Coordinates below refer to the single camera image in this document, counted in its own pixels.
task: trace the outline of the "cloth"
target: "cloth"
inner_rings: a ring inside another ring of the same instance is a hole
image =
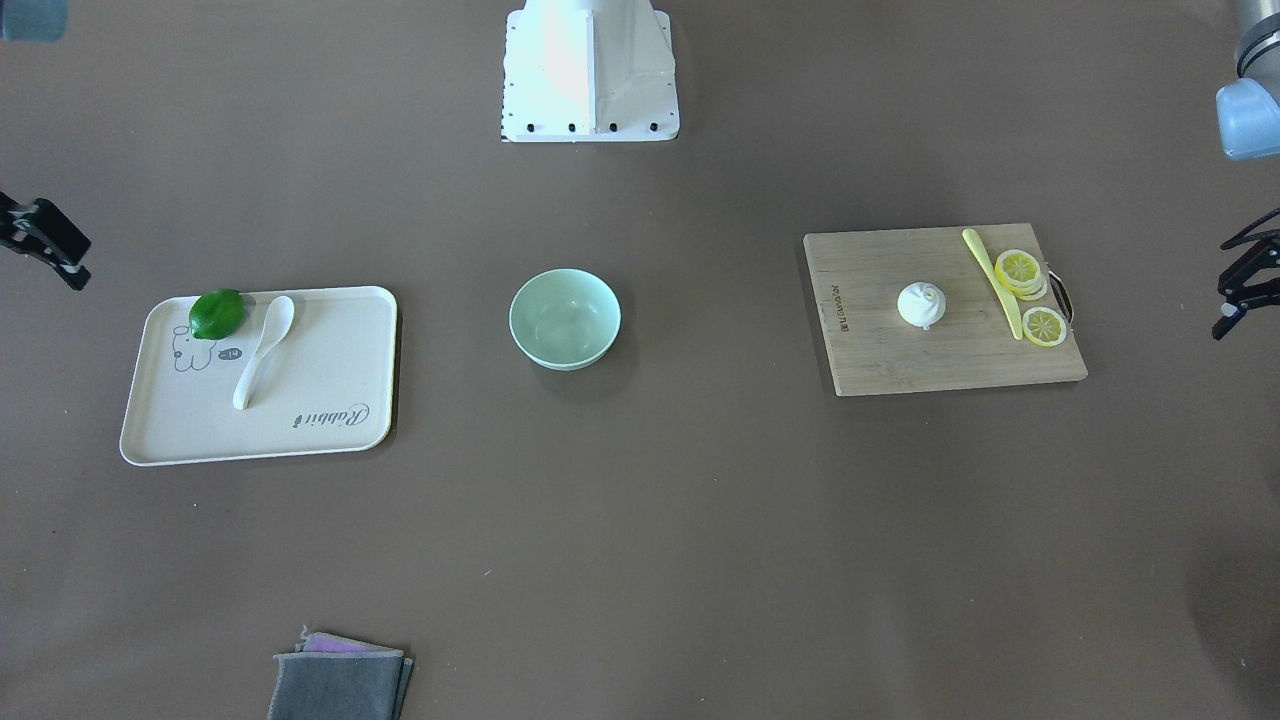
[[[67,0],[0,0],[5,40],[54,42],[67,31]]]
[[[389,647],[329,633],[302,633],[276,655],[268,720],[397,720],[413,660]]]

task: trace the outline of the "spoon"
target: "spoon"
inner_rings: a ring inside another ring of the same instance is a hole
[[[252,395],[257,369],[262,366],[262,360],[266,359],[266,355],[275,350],[275,346],[284,340],[284,336],[289,334],[289,328],[292,327],[293,299],[282,295],[266,306],[266,319],[262,320],[262,338],[257,341],[257,350],[248,359],[248,365],[244,365],[244,372],[241,374],[239,382],[236,383],[236,392],[232,395],[232,406],[237,410],[248,407],[248,398]]]

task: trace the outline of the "wooden cutting board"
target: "wooden cutting board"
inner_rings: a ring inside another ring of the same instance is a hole
[[[1044,254],[1029,224],[966,225],[995,260],[1021,249]],[[818,318],[838,396],[1075,382],[1088,374],[1075,334],[1057,347],[1014,340],[1005,313],[961,237],[964,227],[817,233],[804,238]],[[908,324],[897,295],[931,282],[947,296],[931,329]],[[1053,293],[1019,304],[1057,306]]]

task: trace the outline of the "knife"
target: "knife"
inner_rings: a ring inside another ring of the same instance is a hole
[[[995,265],[991,264],[991,256],[987,255],[987,247],[982,243],[982,237],[973,228],[965,228],[961,234],[964,234],[964,243],[969,246],[969,252],[973,252],[973,259],[978,261],[982,272],[987,274],[991,290],[996,291],[1000,306],[1005,310],[1005,319],[1009,320],[1009,329],[1014,333],[1014,340],[1023,340],[1023,316],[1018,311],[1018,299],[996,279]]]

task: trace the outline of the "green bowl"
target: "green bowl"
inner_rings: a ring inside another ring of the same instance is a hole
[[[579,370],[618,337],[622,307],[604,281],[561,268],[534,277],[511,301],[511,337],[543,368]]]

